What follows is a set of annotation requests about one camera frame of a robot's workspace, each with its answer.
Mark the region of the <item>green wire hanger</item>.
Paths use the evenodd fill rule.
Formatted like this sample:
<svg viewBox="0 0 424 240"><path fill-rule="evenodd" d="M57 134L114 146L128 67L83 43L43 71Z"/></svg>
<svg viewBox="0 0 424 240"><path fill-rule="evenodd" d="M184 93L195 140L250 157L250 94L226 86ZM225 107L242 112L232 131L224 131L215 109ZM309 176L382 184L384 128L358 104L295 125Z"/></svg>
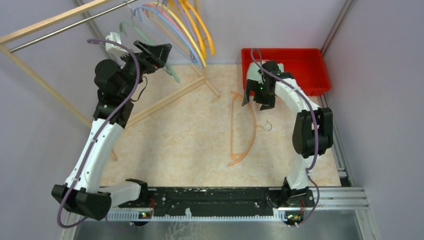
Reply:
<svg viewBox="0 0 424 240"><path fill-rule="evenodd" d="M131 17L128 20L124 20L124 21L119 23L119 31L127 37L128 34L127 34L127 31L126 31L126 27L131 27L142 38L142 40L144 40L144 42L146 44L152 45L154 43L154 41L152 41L148 37L148 35L138 27L138 25L135 23L134 19L135 19L134 13L133 13L133 11L131 11ZM175 79L175 81L177 83L180 83L180 78L178 77L175 70L173 69L173 67L169 63L165 64L164 71L168 75L173 76L173 78Z"/></svg>

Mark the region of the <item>blue wire hanger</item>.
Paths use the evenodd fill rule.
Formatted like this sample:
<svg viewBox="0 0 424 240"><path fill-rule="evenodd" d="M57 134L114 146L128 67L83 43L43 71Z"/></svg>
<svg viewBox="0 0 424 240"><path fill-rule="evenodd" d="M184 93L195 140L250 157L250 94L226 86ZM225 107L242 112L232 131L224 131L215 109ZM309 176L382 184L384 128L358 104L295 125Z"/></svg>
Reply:
<svg viewBox="0 0 424 240"><path fill-rule="evenodd" d="M145 3L133 10L134 16L137 17L140 22L142 21L142 13L144 13L154 25L158 26L170 40L173 40L177 44L182 54L185 54L190 61L196 63L198 67L201 68L198 57L192 53L194 48L190 46L190 43L186 39L186 35L180 31L179 26L169 15L163 15L163 12L158 9L154 2Z"/></svg>

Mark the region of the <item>pink wire hanger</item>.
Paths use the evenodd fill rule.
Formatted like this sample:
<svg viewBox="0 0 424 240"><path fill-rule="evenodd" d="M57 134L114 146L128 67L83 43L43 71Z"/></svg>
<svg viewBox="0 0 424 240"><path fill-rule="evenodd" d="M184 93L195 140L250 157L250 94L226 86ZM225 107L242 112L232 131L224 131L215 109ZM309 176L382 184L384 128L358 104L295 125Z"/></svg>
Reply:
<svg viewBox="0 0 424 240"><path fill-rule="evenodd" d="M153 1L143 4L141 9L176 44L181 54L201 68L205 65L205 47L198 43L200 35L197 28L188 22L189 17L183 13L178 1Z"/></svg>

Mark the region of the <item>yellow wire hanger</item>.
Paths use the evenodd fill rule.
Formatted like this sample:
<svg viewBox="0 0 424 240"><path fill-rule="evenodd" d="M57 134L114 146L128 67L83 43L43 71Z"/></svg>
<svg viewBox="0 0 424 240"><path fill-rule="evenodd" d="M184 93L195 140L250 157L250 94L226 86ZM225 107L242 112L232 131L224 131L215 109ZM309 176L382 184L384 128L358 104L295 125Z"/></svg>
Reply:
<svg viewBox="0 0 424 240"><path fill-rule="evenodd" d="M206 65L207 65L206 60L203 58L199 46L195 43L190 32L186 28L185 23L182 21L182 18L178 17L176 15L176 12L170 6L170 1L164 0L164 1L162 1L162 3L157 2L156 6L158 7L158 9L160 9L162 11L163 15L167 14L178 25L180 31L185 34L185 38L190 43L190 46L193 47L192 54L197 56L200 67L201 68L206 67Z"/></svg>

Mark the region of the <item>orange plastic hanger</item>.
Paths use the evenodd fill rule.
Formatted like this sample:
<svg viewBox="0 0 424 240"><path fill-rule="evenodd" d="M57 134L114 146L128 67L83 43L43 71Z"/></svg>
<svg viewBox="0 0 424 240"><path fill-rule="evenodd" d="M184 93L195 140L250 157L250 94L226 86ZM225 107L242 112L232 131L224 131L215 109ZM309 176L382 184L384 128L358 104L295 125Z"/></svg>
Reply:
<svg viewBox="0 0 424 240"><path fill-rule="evenodd" d="M204 39L204 43L206 45L206 51L207 49L209 49L209 52L211 55L215 55L216 51L215 51L215 44L213 42L213 39L211 37L211 34L206 26L206 24L204 23L203 19L200 16L200 11L196 8L198 6L199 1L198 0L194 0L193 1L193 8L194 8L194 14L197 18L197 21L199 22L200 25L200 29L201 29L201 33Z"/></svg>
<svg viewBox="0 0 424 240"><path fill-rule="evenodd" d="M200 49L201 55L206 60L207 59L207 47L206 47L205 40L204 40L202 33L201 33L200 23L198 22L198 19L195 16L195 12L194 12L195 9L194 9L193 5L190 3L189 0L179 0L179 2L181 3L185 13L188 15L188 19L189 19L190 23L192 24L194 32L197 36L198 47ZM175 14L178 17L182 18L182 16L178 12L178 9L177 9L177 7L174 3L174 0L170 0L169 5L171 6L172 10L176 12Z"/></svg>

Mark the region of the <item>purple wire hanger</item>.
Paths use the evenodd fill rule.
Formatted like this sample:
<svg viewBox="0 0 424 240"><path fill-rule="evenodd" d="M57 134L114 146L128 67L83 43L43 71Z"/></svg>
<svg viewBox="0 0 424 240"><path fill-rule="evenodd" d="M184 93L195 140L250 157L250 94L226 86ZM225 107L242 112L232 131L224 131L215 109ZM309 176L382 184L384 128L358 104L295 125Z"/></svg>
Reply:
<svg viewBox="0 0 424 240"><path fill-rule="evenodd" d="M187 28L187 29L188 29L188 31L190 32L190 34L191 34L191 36L192 36L192 38L193 38L193 40L194 40L194 43L195 43L195 44L197 44L197 45L199 45L199 44L198 44L198 38L197 38L197 35L195 34L195 31L194 31L194 29L193 29L193 25L192 25L192 24L191 24L191 22L189 21L188 15L187 15L187 14L186 14L186 12L184 11L182 4L180 3L180 1L179 1L179 0L174 0L174 4L175 4L175 6L176 6L176 8L177 8L178 12L179 12L179 13L180 13L180 15L181 15L182 21L184 22L184 24L185 24L186 28Z"/></svg>

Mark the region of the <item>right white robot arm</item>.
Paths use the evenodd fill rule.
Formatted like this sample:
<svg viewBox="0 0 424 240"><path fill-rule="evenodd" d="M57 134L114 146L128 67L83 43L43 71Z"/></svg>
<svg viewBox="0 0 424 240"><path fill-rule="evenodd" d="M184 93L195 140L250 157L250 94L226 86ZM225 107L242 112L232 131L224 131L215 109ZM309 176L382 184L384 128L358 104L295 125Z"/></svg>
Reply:
<svg viewBox="0 0 424 240"><path fill-rule="evenodd" d="M295 206L307 194L310 172L318 158L334 143L333 112L314 103L295 77L282 69L283 64L274 60L250 63L242 105L254 101L260 110L271 110L280 98L295 114L292 145L296 160L281 193L284 204Z"/></svg>

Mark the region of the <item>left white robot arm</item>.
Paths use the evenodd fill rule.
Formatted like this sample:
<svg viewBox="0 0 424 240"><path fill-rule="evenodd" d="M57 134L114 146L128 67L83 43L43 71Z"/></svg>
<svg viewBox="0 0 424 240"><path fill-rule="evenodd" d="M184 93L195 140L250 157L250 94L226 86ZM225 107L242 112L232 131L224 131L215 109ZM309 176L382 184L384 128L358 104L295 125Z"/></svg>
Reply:
<svg viewBox="0 0 424 240"><path fill-rule="evenodd" d="M103 220L113 207L130 202L144 207L150 200L148 184L142 180L130 178L118 185L101 186L112 148L132 113L133 94L143 77L165 67L172 50L170 43L152 45L136 40L133 44L137 52L123 47L119 56L123 65L104 59L95 66L98 103L89 136L73 171L51 191L60 210L84 219Z"/></svg>

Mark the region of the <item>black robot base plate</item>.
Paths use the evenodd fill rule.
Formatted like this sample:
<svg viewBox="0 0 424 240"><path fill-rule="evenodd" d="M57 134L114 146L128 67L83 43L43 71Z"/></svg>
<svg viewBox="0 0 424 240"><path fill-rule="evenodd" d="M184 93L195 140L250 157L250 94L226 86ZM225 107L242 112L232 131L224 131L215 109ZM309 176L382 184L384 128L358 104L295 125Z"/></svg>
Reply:
<svg viewBox="0 0 424 240"><path fill-rule="evenodd" d="M315 205L311 189L286 187L150 187L139 199L120 208L147 208L155 217L179 217L189 209L193 217L271 216L274 209Z"/></svg>

